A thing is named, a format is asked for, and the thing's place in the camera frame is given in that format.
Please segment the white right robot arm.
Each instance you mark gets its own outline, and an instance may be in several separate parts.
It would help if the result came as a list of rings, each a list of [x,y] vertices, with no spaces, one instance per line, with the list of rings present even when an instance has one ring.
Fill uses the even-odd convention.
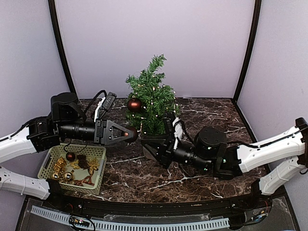
[[[245,204],[257,208],[269,196],[301,170],[308,167],[308,123],[300,117],[295,126],[270,139],[247,144],[228,141],[225,133],[203,127],[195,136],[193,145],[180,142],[185,132],[183,121],[176,118],[164,119],[166,133],[147,136],[141,144],[164,168],[171,162],[192,166],[196,169],[213,171],[213,177],[231,180],[259,166],[282,160],[269,174],[256,180]]]

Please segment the thin wire fairy lights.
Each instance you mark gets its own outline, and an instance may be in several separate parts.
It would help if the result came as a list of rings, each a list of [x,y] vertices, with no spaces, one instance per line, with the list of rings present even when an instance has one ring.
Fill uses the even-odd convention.
[[[164,78],[164,73],[151,73],[146,70],[142,70],[139,77],[128,76],[126,83],[131,88],[128,99],[135,97],[142,102],[140,112],[127,111],[127,119],[132,125],[157,125],[163,114],[179,114],[180,106],[176,102],[176,93],[171,86],[163,83]]]

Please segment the brown bauble ornament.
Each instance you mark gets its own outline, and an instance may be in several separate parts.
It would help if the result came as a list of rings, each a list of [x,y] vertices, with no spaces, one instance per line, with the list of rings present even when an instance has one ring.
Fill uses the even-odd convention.
[[[73,162],[73,161],[75,161],[76,154],[74,152],[67,152],[65,157],[66,157],[67,161]]]
[[[133,137],[130,138],[130,139],[125,140],[125,142],[127,142],[127,143],[132,143],[132,142],[134,142],[134,141],[138,138],[137,129],[136,129],[135,127],[132,127],[132,126],[127,126],[126,129],[132,131]]]
[[[127,108],[130,112],[138,113],[138,112],[141,111],[142,102],[139,98],[133,97],[133,98],[128,100]]]

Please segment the small green christmas tree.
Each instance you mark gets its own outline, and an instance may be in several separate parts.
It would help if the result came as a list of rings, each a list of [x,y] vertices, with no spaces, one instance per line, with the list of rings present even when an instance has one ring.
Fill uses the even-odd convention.
[[[126,119],[139,132],[140,139],[164,134],[163,115],[180,113],[174,89],[163,83],[165,73],[161,68],[166,60],[163,54],[155,55],[139,76],[128,75],[126,79],[130,88]]]

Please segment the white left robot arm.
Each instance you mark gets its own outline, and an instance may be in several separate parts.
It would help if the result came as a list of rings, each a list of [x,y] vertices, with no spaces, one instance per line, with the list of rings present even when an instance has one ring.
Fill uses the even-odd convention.
[[[51,97],[51,112],[24,123],[16,132],[0,140],[0,161],[40,153],[60,145],[65,139],[109,146],[121,141],[134,142],[137,132],[98,115],[87,120],[86,110],[78,105],[75,93],[64,92]],[[49,202],[58,210],[68,206],[60,184],[51,179],[35,179],[5,168],[0,169],[0,188],[21,195],[30,195]]]

